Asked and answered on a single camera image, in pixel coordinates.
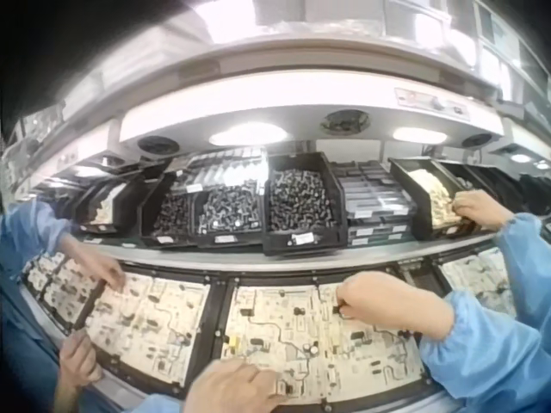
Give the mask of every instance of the beige component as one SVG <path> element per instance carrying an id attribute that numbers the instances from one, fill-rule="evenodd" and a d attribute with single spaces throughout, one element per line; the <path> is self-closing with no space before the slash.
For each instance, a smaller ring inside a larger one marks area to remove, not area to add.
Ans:
<path id="1" fill-rule="evenodd" d="M 442 183 L 427 170 L 414 170 L 409 176 L 430 196 L 432 226 L 435 228 L 458 224 L 461 217 L 453 211 L 453 200 Z"/>

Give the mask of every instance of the fluorescent light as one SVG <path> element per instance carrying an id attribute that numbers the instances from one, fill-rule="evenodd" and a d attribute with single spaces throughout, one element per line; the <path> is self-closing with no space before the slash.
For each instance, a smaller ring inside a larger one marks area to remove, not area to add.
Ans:
<path id="1" fill-rule="evenodd" d="M 418 13 L 415 15 L 415 40 L 428 49 L 437 49 L 444 44 L 442 23 L 434 17 Z"/>
<path id="2" fill-rule="evenodd" d="M 287 132 L 276 125 L 250 122 L 216 133 L 208 141 L 217 146 L 267 145 L 281 142 L 287 136 Z"/>
<path id="3" fill-rule="evenodd" d="M 258 33 L 252 0 L 217 0 L 199 4 L 193 9 L 207 24 L 214 43 L 230 43 Z"/>
<path id="4" fill-rule="evenodd" d="M 531 157 L 526 156 L 522 153 L 518 153 L 516 155 L 511 156 L 511 161 L 517 162 L 517 163 L 528 163 L 532 160 Z"/>
<path id="5" fill-rule="evenodd" d="M 440 145 L 448 138 L 445 133 L 420 127 L 401 127 L 396 129 L 393 136 L 396 140 L 425 145 Z"/>
<path id="6" fill-rule="evenodd" d="M 75 176 L 78 176 L 80 178 L 91 178 L 94 176 L 108 175 L 107 172 L 93 166 L 75 166 L 73 170 L 75 171 Z"/>

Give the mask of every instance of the electronic component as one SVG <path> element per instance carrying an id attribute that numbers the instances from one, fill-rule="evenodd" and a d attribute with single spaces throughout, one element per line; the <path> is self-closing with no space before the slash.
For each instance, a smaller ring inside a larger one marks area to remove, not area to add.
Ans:
<path id="1" fill-rule="evenodd" d="M 287 404 L 363 398 L 422 379 L 415 340 L 343 319 L 335 312 L 336 289 L 237 287 L 226 334 L 240 340 L 223 343 L 221 358 L 245 357 L 280 372 L 274 391 L 287 395 Z M 243 309 L 254 316 L 243 318 Z M 297 317 L 296 310 L 304 314 Z"/>
<path id="2" fill-rule="evenodd" d="M 96 301 L 88 334 L 120 363 L 183 387 L 209 288 L 127 273 L 122 293 L 106 288 Z"/>

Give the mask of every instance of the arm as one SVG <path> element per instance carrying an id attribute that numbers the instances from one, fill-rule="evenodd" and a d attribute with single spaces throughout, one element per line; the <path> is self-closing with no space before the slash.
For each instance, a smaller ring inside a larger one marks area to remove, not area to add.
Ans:
<path id="1" fill-rule="evenodd" d="M 546 337 L 551 333 L 551 245 L 540 237 L 541 230 L 537 217 L 519 213 L 504 225 L 496 244 L 505 258 L 518 320 L 542 329 Z"/>
<path id="2" fill-rule="evenodd" d="M 438 383 L 482 411 L 519 411 L 548 397 L 551 356 L 537 330 L 484 309 L 467 293 L 446 300 L 455 311 L 453 329 L 443 341 L 424 337 L 420 347 Z"/>

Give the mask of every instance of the label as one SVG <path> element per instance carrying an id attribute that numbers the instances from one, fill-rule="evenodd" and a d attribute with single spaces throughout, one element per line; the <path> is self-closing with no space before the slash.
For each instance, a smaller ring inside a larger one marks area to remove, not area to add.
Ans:
<path id="1" fill-rule="evenodd" d="M 214 243 L 236 243 L 237 241 L 234 235 L 219 235 L 214 238 Z"/>
<path id="2" fill-rule="evenodd" d="M 314 237 L 311 232 L 300 235 L 293 235 L 293 240 L 295 245 L 304 245 L 305 243 L 313 243 Z"/>
<path id="3" fill-rule="evenodd" d="M 353 240 L 352 240 L 352 245 L 367 245 L 368 243 L 369 243 L 369 239 L 368 239 L 368 238 L 353 239 Z"/>
<path id="4" fill-rule="evenodd" d="M 358 230 L 356 232 L 356 236 L 357 237 L 366 237 L 368 235 L 373 235 L 373 231 L 374 231 L 373 228 L 363 228 L 363 229 Z"/>
<path id="5" fill-rule="evenodd" d="M 157 237 L 157 240 L 160 243 L 174 243 L 174 239 L 172 239 L 172 237 Z"/>
<path id="6" fill-rule="evenodd" d="M 201 192 L 203 190 L 203 186 L 200 183 L 194 183 L 193 185 L 188 185 L 186 187 L 186 191 L 188 194 L 193 194 L 194 192 Z"/>
<path id="7" fill-rule="evenodd" d="M 361 219 L 361 218 L 371 218 L 373 216 L 373 211 L 356 211 L 354 213 L 354 218 Z"/>

